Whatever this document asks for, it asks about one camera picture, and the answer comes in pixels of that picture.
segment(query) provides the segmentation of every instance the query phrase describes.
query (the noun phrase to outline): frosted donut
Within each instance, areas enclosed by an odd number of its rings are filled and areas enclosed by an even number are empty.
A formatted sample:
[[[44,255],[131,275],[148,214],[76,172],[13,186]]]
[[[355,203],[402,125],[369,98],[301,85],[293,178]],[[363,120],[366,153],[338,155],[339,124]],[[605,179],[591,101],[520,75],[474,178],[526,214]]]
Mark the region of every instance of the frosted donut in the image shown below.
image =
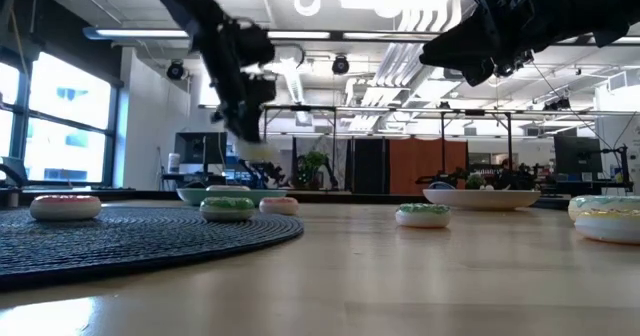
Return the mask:
[[[207,191],[251,191],[247,186],[213,185],[207,187]]]
[[[578,196],[569,201],[568,208],[574,222],[583,212],[628,210],[640,210],[640,196]]]
[[[576,231],[584,237],[614,243],[640,244],[640,211],[591,211],[576,218]]]
[[[431,204],[402,204],[396,210],[396,222],[400,226],[442,228],[449,224],[449,206]]]
[[[29,213],[39,221],[78,221],[98,216],[101,208],[93,196],[45,195],[31,202]]]
[[[260,212],[292,216],[298,213],[298,200],[292,197],[265,197],[260,201]]]
[[[254,212],[253,201],[244,197],[207,197],[200,203],[200,214],[207,221],[246,221]]]

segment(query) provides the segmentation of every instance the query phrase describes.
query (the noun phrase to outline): round placemat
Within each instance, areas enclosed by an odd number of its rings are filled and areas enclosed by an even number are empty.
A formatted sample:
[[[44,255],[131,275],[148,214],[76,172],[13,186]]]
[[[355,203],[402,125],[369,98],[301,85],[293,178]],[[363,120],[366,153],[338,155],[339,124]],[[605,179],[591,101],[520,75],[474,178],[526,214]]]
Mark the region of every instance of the round placemat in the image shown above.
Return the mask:
[[[0,289],[83,281],[265,248],[303,233],[296,218],[206,222],[190,208],[103,208],[90,221],[0,211]]]

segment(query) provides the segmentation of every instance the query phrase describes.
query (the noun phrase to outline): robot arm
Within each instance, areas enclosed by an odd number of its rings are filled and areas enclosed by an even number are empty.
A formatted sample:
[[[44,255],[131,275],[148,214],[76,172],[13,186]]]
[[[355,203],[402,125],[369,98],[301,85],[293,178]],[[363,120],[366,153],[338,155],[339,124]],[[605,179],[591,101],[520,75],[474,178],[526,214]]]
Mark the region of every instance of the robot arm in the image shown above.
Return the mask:
[[[227,15],[215,0],[159,0],[199,51],[220,98],[216,117],[238,138],[260,142],[261,105],[275,99],[275,82],[240,68],[273,60],[275,49],[258,25]]]
[[[611,44],[640,21],[636,0],[474,0],[459,25],[423,47],[425,65],[462,72],[471,86],[510,76],[554,42],[592,33]]]

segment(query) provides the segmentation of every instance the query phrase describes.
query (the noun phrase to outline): table surface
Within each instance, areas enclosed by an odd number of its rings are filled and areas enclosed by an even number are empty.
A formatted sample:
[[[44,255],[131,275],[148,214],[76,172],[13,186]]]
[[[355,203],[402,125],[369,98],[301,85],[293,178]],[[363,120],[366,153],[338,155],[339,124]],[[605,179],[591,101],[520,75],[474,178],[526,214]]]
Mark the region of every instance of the table surface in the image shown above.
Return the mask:
[[[602,336],[640,329],[638,247],[585,240],[560,211],[455,211],[448,229],[429,231],[396,227],[394,210],[303,204],[305,235],[274,248],[0,294],[0,335]]]

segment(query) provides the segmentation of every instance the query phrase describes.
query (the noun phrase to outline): ceiling light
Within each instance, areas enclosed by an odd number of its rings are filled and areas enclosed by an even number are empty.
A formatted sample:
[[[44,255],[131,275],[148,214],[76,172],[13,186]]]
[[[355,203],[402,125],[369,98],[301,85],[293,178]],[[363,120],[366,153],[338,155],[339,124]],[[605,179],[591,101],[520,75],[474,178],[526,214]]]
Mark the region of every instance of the ceiling light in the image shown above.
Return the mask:
[[[345,32],[345,40],[366,40],[385,42],[425,42],[436,38],[439,33],[430,32]]]
[[[326,40],[331,37],[331,33],[325,31],[269,31],[268,34],[272,40]]]
[[[311,5],[309,6],[302,6],[302,0],[293,0],[293,7],[302,16],[313,16],[317,14],[318,11],[320,11],[320,6],[320,0],[311,1]]]
[[[89,38],[87,32],[94,31],[101,38],[119,39],[119,38],[158,38],[158,39],[182,39],[188,35],[182,30],[162,30],[162,29],[95,29],[85,28],[85,35]]]
[[[336,107],[336,111],[387,112],[391,109],[388,107]]]

